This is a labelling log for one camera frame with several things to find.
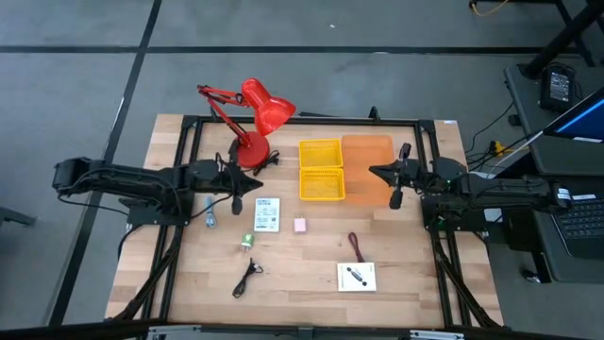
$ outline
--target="orange tray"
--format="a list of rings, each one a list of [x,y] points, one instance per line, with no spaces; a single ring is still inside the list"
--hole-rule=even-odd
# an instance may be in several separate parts
[[[381,178],[369,172],[369,166],[394,162],[393,139],[390,136],[342,137],[346,203],[388,206],[392,189]]]

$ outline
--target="power adapter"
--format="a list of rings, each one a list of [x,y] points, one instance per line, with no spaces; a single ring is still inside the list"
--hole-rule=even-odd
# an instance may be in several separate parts
[[[550,65],[541,75],[541,97],[539,106],[542,109],[564,113],[573,107],[574,73],[567,67]]]

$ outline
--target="yellow basket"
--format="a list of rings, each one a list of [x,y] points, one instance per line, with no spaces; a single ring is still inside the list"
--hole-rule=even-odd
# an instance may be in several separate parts
[[[300,168],[342,167],[339,139],[300,141]]]
[[[300,199],[338,201],[345,199],[344,170],[337,168],[300,169]]]

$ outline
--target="small green object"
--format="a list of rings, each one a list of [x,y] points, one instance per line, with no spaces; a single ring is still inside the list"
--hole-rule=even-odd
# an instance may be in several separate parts
[[[254,245],[254,235],[253,234],[245,234],[242,237],[242,246],[250,249]]]

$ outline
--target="lamp arm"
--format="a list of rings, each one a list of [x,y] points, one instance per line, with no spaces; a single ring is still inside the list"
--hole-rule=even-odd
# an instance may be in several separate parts
[[[220,115],[228,127],[237,135],[241,141],[241,145],[252,145],[249,137],[247,136],[247,132],[239,124],[233,122],[233,120],[230,119],[218,105],[218,103],[232,104],[239,107],[249,108],[249,103],[247,100],[245,100],[241,93],[234,93],[232,91],[219,90],[210,86],[201,85],[197,85],[197,91],[199,94],[206,97],[208,103],[210,103],[210,106],[214,109],[214,111],[218,112],[218,115]]]

